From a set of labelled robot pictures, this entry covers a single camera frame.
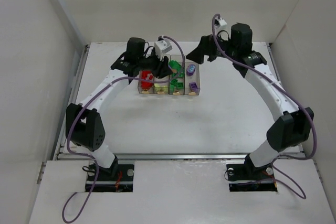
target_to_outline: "black bracket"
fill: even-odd
[[[168,57],[165,56],[160,60],[155,53],[155,48],[152,49],[150,56],[146,56],[147,49],[144,51],[144,46],[145,40],[130,38],[127,42],[126,52],[112,64],[111,69],[121,70],[129,77],[136,77],[140,70],[150,70],[156,78],[171,75],[173,72],[168,66]]]
[[[251,173],[246,168],[246,164],[227,164],[227,179],[231,182],[267,179],[270,178],[266,173],[267,168],[272,168],[272,166],[268,165],[258,170],[258,172]]]
[[[252,68],[259,64],[266,64],[265,58],[258,52],[252,50],[252,30],[249,25],[235,24],[231,27],[231,38],[223,40],[217,37],[221,49],[231,58]],[[198,64],[203,64],[204,56],[208,55],[208,61],[214,61],[217,57],[222,57],[217,50],[215,40],[212,35],[202,36],[198,46],[186,56]],[[247,69],[233,64],[240,74],[245,77]]]
[[[70,128],[81,110],[81,105],[73,103],[67,107],[66,138],[68,138]],[[100,114],[96,110],[86,109],[80,120],[76,123],[70,140],[77,146],[84,146],[93,152],[102,145],[104,139],[105,130]]]
[[[95,171],[96,166],[92,164],[89,170]],[[95,174],[88,173],[86,191],[90,190]],[[132,192],[134,178],[134,164],[118,164],[116,158],[110,169],[99,167],[99,174],[95,188],[93,191],[98,192]]]

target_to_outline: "cable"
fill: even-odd
[[[121,178],[122,178],[122,172],[120,171],[119,173],[118,173],[118,180],[117,180],[117,182],[115,183],[115,192],[117,193],[118,192],[118,188],[119,188],[119,184],[120,184],[120,180],[121,180]]]
[[[148,47],[146,48],[145,52],[143,53],[144,56],[146,56],[146,54],[148,53],[148,50],[149,50],[150,48],[154,48],[154,47],[153,47],[153,46],[148,46]]]
[[[173,38],[168,37],[168,36],[162,36],[162,37],[171,40],[171,41],[178,47],[179,51],[181,52],[181,56],[182,56],[182,67],[181,67],[181,69],[179,70],[179,72],[176,74],[175,77],[173,77],[173,78],[171,78],[171,79],[169,79],[169,80],[165,80],[165,81],[143,80],[143,79],[141,79],[141,78],[137,78],[137,77],[121,77],[121,78],[117,78],[117,79],[113,80],[110,84],[106,85],[106,86],[105,86],[102,90],[100,90],[95,96],[93,96],[93,97],[91,98],[91,100],[88,101],[87,104],[83,105],[82,109],[79,111],[78,115],[77,115],[76,118],[74,119],[74,121],[73,121],[73,123],[72,123],[72,125],[71,125],[71,127],[70,127],[69,133],[68,133],[68,138],[67,138],[67,150],[68,150],[68,152],[69,152],[70,154],[78,155],[78,156],[83,156],[83,157],[88,157],[88,158],[92,159],[93,162],[94,162],[94,164],[95,164],[95,166],[96,166],[96,174],[95,174],[95,178],[94,178],[94,180],[93,180],[92,186],[91,186],[91,188],[90,188],[90,190],[89,190],[89,193],[88,193],[88,195],[87,195],[87,197],[86,197],[86,199],[85,199],[85,201],[84,201],[82,207],[80,208],[78,214],[76,215],[76,217],[73,218],[73,220],[66,220],[66,218],[65,218],[65,209],[66,209],[66,207],[67,207],[69,201],[70,201],[70,200],[73,198],[73,196],[75,196],[77,193],[73,193],[73,194],[68,198],[68,200],[65,202],[65,204],[64,204],[64,206],[63,206],[63,210],[62,210],[62,219],[63,219],[64,223],[67,223],[67,224],[69,224],[69,223],[73,223],[73,222],[75,222],[75,221],[78,219],[78,217],[81,215],[81,213],[83,212],[84,207],[85,207],[86,203],[88,202],[88,200],[89,200],[89,198],[90,198],[90,195],[91,195],[91,193],[92,193],[92,191],[93,191],[93,189],[94,189],[94,186],[95,186],[95,184],[96,184],[96,182],[97,182],[98,174],[99,174],[99,165],[98,165],[96,159],[95,159],[92,155],[90,155],[90,154],[86,154],[86,153],[77,153],[77,152],[72,151],[71,148],[70,148],[70,140],[71,140],[71,136],[72,136],[72,134],[73,134],[73,132],[74,132],[74,129],[75,129],[75,126],[76,126],[77,122],[80,120],[80,118],[81,118],[82,114],[84,113],[84,111],[86,110],[86,108],[87,108],[87,107],[88,107],[94,100],[96,100],[98,97],[100,97],[106,90],[108,90],[111,86],[113,86],[113,84],[115,84],[115,83],[118,82],[118,81],[121,81],[121,80],[137,80],[137,81],[144,81],[144,82],[149,82],[149,83],[159,83],[159,84],[160,84],[160,83],[171,82],[172,80],[177,79],[178,76],[180,75],[180,73],[182,73],[182,71],[184,70],[185,56],[184,56],[184,54],[183,54],[183,50],[182,50],[181,46],[177,43],[177,41],[174,40]]]
[[[82,167],[82,170],[86,173],[96,173],[96,170],[91,169],[89,166],[86,165]]]
[[[217,36],[220,36],[220,34],[221,34],[222,32],[225,32],[225,33],[227,34],[227,38],[230,39],[230,35],[229,35],[229,33],[228,33],[226,30],[221,30],[221,31],[217,34]]]
[[[265,174],[265,175],[268,176],[268,177],[274,178],[272,175],[269,175],[269,174],[268,174],[267,172],[265,172],[265,171],[262,171],[262,173]]]
[[[287,154],[281,154],[280,156],[282,157],[288,157],[288,158],[292,158],[292,159],[297,159],[297,160],[308,160],[308,159],[311,159],[315,153],[316,153],[316,149],[317,149],[317,135],[316,135],[316,129],[315,129],[315,126],[314,126],[314,123],[313,123],[313,120],[311,119],[310,115],[308,114],[306,108],[303,107],[303,105],[297,101],[294,97],[292,97],[290,94],[288,94],[284,89],[282,89],[281,87],[279,87],[278,85],[276,85],[271,79],[269,79],[266,75],[264,75],[263,73],[259,72],[258,70],[248,66],[248,65],[245,65],[239,61],[236,61],[234,59],[232,59],[231,57],[229,57],[223,50],[222,48],[220,47],[219,43],[218,43],[218,40],[217,40],[217,37],[216,37],[216,32],[215,32],[215,20],[216,18],[220,18],[220,14],[215,14],[214,17],[212,18],[212,35],[213,35],[213,38],[214,38],[214,42],[216,44],[216,47],[218,49],[218,51],[223,55],[224,58],[228,59],[229,61],[231,61],[232,63],[238,65],[238,66],[241,66],[241,67],[244,67],[248,70],[251,70],[255,73],[257,73],[258,75],[260,75],[261,77],[263,77],[265,80],[267,80],[273,87],[275,87],[279,92],[281,92],[282,94],[284,94],[285,96],[287,96],[288,98],[290,98],[294,103],[296,103],[296,105],[300,108],[300,110],[303,111],[303,113],[305,114],[309,124],[310,124],[310,127],[311,127],[311,130],[312,130],[312,134],[313,134],[313,150],[311,152],[311,154],[308,156],[308,157],[294,157],[294,156],[290,156],[290,155],[287,155]],[[275,182],[279,182],[281,184],[283,184],[284,186],[286,186],[289,190],[291,190],[294,194],[296,194],[298,197],[300,197],[301,199],[306,199],[306,194],[305,192],[303,191],[303,189],[301,188],[301,186],[294,180],[292,179],[289,175],[285,174],[284,172],[280,171],[278,168],[274,167],[273,163],[276,161],[277,159],[274,159],[271,163],[273,169],[277,170],[279,173],[283,174],[284,176],[286,176],[288,179],[290,179],[299,189],[300,191],[302,192],[302,195],[298,194],[293,188],[291,188],[289,185],[287,185],[286,183],[278,180],[278,179],[275,179],[275,178],[267,178],[267,179],[262,179],[262,180],[257,180],[257,181],[253,181],[253,182],[248,182],[248,183],[239,183],[240,185],[251,185],[251,184],[256,184],[256,183],[259,183],[259,182],[264,182],[264,181],[268,181],[268,180],[273,180]]]

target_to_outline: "green object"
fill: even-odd
[[[176,87],[177,87],[177,89],[182,89],[183,88],[183,82],[178,82]]]
[[[179,78],[183,78],[184,77],[184,71],[182,71],[179,75]]]
[[[177,84],[177,80],[175,79],[175,80],[172,80],[171,82],[170,82],[170,85],[172,85],[172,86],[176,86],[176,84]]]
[[[181,67],[181,65],[176,60],[171,60],[168,64],[173,69],[177,69],[178,67]]]

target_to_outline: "white wall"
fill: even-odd
[[[231,26],[248,23],[255,41],[273,42],[298,0],[66,0],[76,23],[91,42],[149,41],[167,34],[197,41],[211,32],[221,13]]]
[[[315,112],[315,156],[336,216],[336,0],[300,0],[272,51],[286,89]],[[312,147],[311,139],[305,144]]]
[[[0,223],[25,223],[74,55],[49,0],[0,0]]]

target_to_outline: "white table surface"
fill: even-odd
[[[48,161],[30,224],[60,224],[68,197],[83,192],[88,161]],[[275,192],[230,193],[224,161],[136,161],[132,193],[93,193],[75,224],[334,224],[312,160],[282,159],[276,166],[305,190],[302,200],[282,184]],[[275,171],[277,179],[297,188]],[[87,193],[68,204],[78,213]]]
[[[184,53],[198,42],[181,42]],[[112,63],[125,51],[125,42],[92,43],[77,103],[104,79]],[[253,49],[268,61],[265,42]],[[169,52],[179,54],[177,47]],[[200,66],[201,92],[191,97],[138,94],[137,81],[119,93],[102,114],[105,142],[114,153],[225,153],[254,151],[273,124],[257,91],[223,58]]]

